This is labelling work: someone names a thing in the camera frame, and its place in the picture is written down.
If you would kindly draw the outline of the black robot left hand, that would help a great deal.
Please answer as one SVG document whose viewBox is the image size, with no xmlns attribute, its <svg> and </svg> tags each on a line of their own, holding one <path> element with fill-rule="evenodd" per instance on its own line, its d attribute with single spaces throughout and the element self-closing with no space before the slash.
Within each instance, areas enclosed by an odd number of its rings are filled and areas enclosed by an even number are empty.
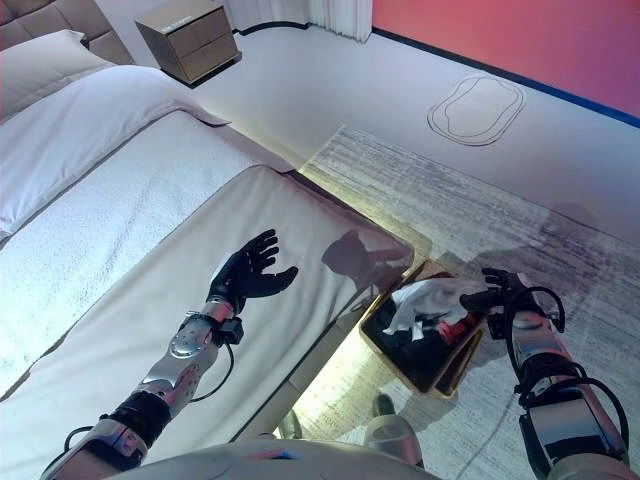
<svg viewBox="0 0 640 480">
<path fill-rule="evenodd" d="M 247 299 L 265 298 L 287 289 L 296 278 L 296 266 L 279 273 L 265 270 L 276 263 L 279 253 L 275 229 L 268 229 L 249 240 L 215 271 L 206 297 L 207 302 L 228 302 L 239 314 Z"/>
</svg>

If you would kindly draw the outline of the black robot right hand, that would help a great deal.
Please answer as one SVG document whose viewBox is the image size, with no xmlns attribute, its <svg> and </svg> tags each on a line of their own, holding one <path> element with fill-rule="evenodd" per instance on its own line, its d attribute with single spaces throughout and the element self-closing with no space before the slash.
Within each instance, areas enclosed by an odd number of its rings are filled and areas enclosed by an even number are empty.
<svg viewBox="0 0 640 480">
<path fill-rule="evenodd" d="M 461 306 L 469 313 L 488 313 L 493 308 L 506 307 L 526 288 L 516 273 L 491 267 L 482 268 L 481 273 L 487 289 L 459 297 Z"/>
</svg>

